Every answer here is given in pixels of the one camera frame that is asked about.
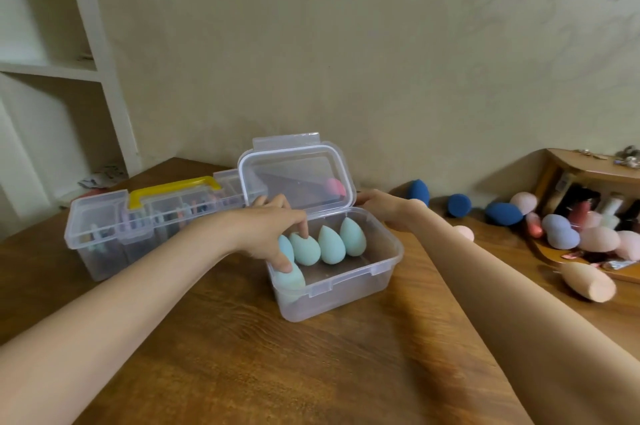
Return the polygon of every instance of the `person's right arm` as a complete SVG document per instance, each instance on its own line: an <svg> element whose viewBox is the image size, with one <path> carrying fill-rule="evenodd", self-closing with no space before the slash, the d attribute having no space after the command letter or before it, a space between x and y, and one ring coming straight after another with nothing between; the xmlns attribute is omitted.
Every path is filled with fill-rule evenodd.
<svg viewBox="0 0 640 425"><path fill-rule="evenodd" d="M358 203L420 241L536 424L640 424L640 362L418 200Z"/></svg>

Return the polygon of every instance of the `person's left arm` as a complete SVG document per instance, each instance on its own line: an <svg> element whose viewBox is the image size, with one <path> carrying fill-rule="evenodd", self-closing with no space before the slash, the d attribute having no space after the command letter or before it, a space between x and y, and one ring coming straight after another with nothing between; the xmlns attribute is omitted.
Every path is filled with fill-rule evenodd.
<svg viewBox="0 0 640 425"><path fill-rule="evenodd" d="M0 348L0 423L69 424L173 306L229 253L291 271L277 238L304 211L283 196L195 220L178 235Z"/></svg>

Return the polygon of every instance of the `hand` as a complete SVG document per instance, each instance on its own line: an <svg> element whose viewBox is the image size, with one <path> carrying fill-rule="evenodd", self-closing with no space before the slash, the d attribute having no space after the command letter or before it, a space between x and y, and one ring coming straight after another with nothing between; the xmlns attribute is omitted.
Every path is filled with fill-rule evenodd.
<svg viewBox="0 0 640 425"><path fill-rule="evenodd" d="M419 199L402 199L380 190L366 190L358 193L356 206L362 206L394 229L406 231L404 215L412 208L426 207L426 204Z"/></svg>
<svg viewBox="0 0 640 425"><path fill-rule="evenodd" d="M230 211L230 224L237 228L235 251L243 251L253 258L268 260L278 271L289 273L291 262L280 251L278 236L295 226L302 238L309 236L307 213L292 210L284 195L277 195L268 203L266 196L258 197L251 208Z"/></svg>

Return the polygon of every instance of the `forearm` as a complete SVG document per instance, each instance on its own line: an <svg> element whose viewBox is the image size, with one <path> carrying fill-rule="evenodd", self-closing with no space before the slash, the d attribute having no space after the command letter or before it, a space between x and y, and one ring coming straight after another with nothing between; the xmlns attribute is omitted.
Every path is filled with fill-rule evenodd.
<svg viewBox="0 0 640 425"><path fill-rule="evenodd" d="M640 363L491 253L413 205L402 221L538 424L638 423Z"/></svg>
<svg viewBox="0 0 640 425"><path fill-rule="evenodd" d="M0 349L0 423L68 424L230 251L200 220Z"/></svg>

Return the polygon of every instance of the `wooden organizer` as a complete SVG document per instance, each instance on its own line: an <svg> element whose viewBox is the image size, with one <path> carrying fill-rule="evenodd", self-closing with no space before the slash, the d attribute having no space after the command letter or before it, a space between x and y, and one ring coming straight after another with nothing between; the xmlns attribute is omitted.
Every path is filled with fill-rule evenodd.
<svg viewBox="0 0 640 425"><path fill-rule="evenodd" d="M613 163L614 156L607 156L606 160L601 160L565 149L546 149L546 151L549 160L534 190L538 201L541 202L539 208L544 205L548 195L553 192L556 182L564 171L575 174L577 176L576 181L583 184L589 180L598 179L611 183L640 185L640 169L615 165ZM534 239L529 236L529 240L533 250L548 264L553 266L559 266L565 262L589 264L581 258L574 260L563 259L562 255L570 253L570 250L556 250L547 244L545 238ZM640 284L640 263L620 270L603 271L608 273L611 278Z"/></svg>

